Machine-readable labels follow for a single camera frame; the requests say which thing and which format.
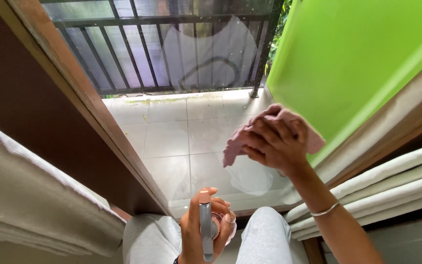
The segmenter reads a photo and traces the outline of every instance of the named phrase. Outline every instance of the metal railing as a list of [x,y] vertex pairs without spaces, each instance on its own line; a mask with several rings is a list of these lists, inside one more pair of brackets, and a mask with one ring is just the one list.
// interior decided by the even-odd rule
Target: metal railing
[[[85,0],[40,0],[42,4],[45,3],[64,3],[64,2],[81,2]],[[243,85],[242,83],[239,84],[230,84],[226,87],[215,87],[213,81],[212,81],[212,72],[211,71],[211,83],[200,83],[199,81],[199,74],[196,74],[196,85],[184,85],[184,88],[186,90],[194,90],[194,91],[203,91],[203,90],[219,90],[219,89],[227,89],[227,88],[236,88],[236,87],[242,87],[242,88],[253,88],[253,92],[251,93],[252,97],[257,96],[257,90],[258,87],[260,87],[260,82],[262,80],[263,74],[264,74],[264,68],[266,64],[266,58],[268,57],[268,53],[270,51],[271,43],[273,41],[273,35],[278,23],[279,15],[281,12],[282,4],[284,0],[274,0],[273,6],[271,9],[271,12],[269,14],[265,15],[233,15],[233,14],[225,14],[225,15],[206,15],[206,16],[199,16],[199,15],[182,15],[182,16],[148,16],[148,17],[141,17],[138,16],[137,8],[135,5],[134,0],[129,0],[131,4],[131,8],[133,11],[134,17],[120,17],[117,8],[115,7],[114,0],[108,0],[110,7],[112,9],[113,18],[102,18],[102,19],[87,19],[87,20],[70,20],[70,21],[53,21],[56,28],[58,28],[63,35],[64,39],[66,40],[67,44],[73,51],[74,55],[77,57],[79,63],[85,70],[86,74],[89,76],[90,80],[92,81],[92,84],[96,88],[99,95],[112,95],[112,94],[122,94],[122,93],[155,93],[155,92],[169,92],[169,91],[176,91],[176,87],[174,87],[171,83],[171,77],[169,73],[169,65],[167,63],[167,57],[166,52],[163,49],[164,47],[164,40],[161,33],[160,25],[162,24],[171,24],[174,26],[177,30],[179,29],[179,24],[181,23],[192,23],[193,24],[193,32],[194,32],[194,38],[195,38],[195,58],[196,58],[196,70],[198,70],[198,51],[197,51],[197,45],[196,45],[196,24],[197,23],[211,23],[211,35],[214,35],[215,31],[215,25],[217,23],[224,23],[228,22],[232,16],[237,16],[246,27],[249,27],[251,22],[259,22],[258,24],[258,30],[256,37],[254,37],[255,44],[256,44],[256,54],[253,56],[252,62],[250,64],[250,70],[249,74],[246,78],[246,81],[244,81]],[[147,59],[147,62],[149,64],[149,70],[152,75],[152,79],[154,81],[154,86],[145,86],[143,82],[143,78],[140,74],[140,71],[138,69],[137,61],[135,60],[135,56],[133,54],[133,51],[131,50],[131,46],[129,44],[127,35],[125,33],[124,26],[130,26],[135,25],[137,26],[137,32],[139,34],[139,37],[141,39],[144,53]],[[156,73],[154,71],[153,63],[151,61],[151,57],[149,55],[148,46],[146,43],[146,39],[144,37],[143,32],[143,25],[155,25],[158,32],[158,39],[160,42],[160,46],[162,49],[162,56],[164,58],[164,64],[165,69],[167,72],[167,77],[169,80],[169,84],[166,86],[160,86],[158,84]],[[264,25],[265,27],[265,35],[262,36],[262,32],[264,31]],[[125,75],[125,71],[122,68],[120,61],[117,57],[117,54],[114,50],[114,47],[109,39],[108,34],[106,33],[105,27],[107,26],[117,26],[120,29],[121,36],[123,38],[124,44],[127,49],[127,53],[129,55],[129,58],[131,59],[132,65],[135,69],[137,79],[139,81],[139,87],[130,87],[127,77]],[[114,60],[114,63],[116,67],[118,68],[118,71],[121,75],[122,81],[125,83],[124,88],[118,88],[115,86],[114,81],[112,80],[111,75],[109,74],[104,62],[101,59],[101,56],[98,53],[98,50],[96,49],[94,43],[92,42],[91,37],[86,31],[87,27],[98,27],[100,29],[100,32],[105,40],[106,45],[108,46],[108,50]],[[73,40],[71,39],[71,36],[68,34],[67,29],[68,28],[78,28],[85,41],[87,42],[87,45],[89,46],[90,50],[92,51],[95,60],[97,61],[100,69],[102,70],[102,73],[105,75],[110,89],[101,89],[96,76],[91,71],[90,66],[86,61],[84,60],[83,56],[80,54],[78,48],[74,44]]]

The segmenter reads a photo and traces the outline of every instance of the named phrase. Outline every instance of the brown wall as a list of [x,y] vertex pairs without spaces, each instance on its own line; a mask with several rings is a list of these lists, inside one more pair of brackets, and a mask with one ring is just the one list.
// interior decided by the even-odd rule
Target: brown wall
[[127,213],[164,214],[1,17],[0,130]]

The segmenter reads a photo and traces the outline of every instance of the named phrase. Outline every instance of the white tile floor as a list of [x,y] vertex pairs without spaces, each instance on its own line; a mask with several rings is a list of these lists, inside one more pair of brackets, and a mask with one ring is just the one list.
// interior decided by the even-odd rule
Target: white tile floor
[[104,99],[127,139],[169,201],[183,201],[202,187],[228,199],[287,188],[289,181],[246,156],[222,167],[233,132],[271,103],[263,89]]

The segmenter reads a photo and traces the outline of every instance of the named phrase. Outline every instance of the person's left hand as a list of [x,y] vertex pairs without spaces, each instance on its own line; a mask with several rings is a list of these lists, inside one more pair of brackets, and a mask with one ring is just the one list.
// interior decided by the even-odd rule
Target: person's left hand
[[[216,188],[206,187],[200,191],[208,191],[214,195],[218,190]],[[211,197],[211,211],[219,212],[225,216],[220,223],[221,231],[214,239],[213,262],[221,255],[226,245],[227,239],[231,234],[231,216],[229,206],[231,204],[217,197]],[[182,253],[179,255],[179,264],[209,264],[203,259],[203,245],[200,233],[200,202],[199,192],[191,198],[188,211],[180,219],[180,229],[182,235]]]

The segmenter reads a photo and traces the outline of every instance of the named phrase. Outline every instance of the foliage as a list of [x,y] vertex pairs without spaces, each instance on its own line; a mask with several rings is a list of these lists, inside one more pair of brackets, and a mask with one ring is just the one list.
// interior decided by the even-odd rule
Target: foliage
[[270,73],[274,56],[278,50],[279,42],[281,41],[281,36],[283,35],[284,25],[286,24],[287,15],[289,14],[292,3],[293,0],[284,0],[283,9],[281,10],[281,15],[279,15],[278,25],[276,26],[276,31],[274,33],[273,43],[271,44],[270,53],[268,53],[268,59],[265,65],[265,75]]

